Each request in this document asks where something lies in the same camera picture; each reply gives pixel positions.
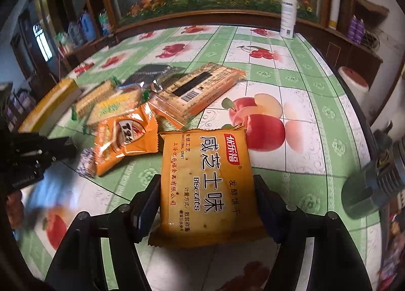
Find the left hand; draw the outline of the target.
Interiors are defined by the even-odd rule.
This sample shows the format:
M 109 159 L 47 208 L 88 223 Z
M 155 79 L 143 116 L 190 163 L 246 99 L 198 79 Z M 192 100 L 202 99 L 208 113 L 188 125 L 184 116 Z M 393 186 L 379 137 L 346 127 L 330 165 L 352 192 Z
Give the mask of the left hand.
M 10 195 L 6 202 L 6 213 L 12 229 L 21 227 L 24 219 L 24 205 L 22 202 L 22 192 L 17 190 Z

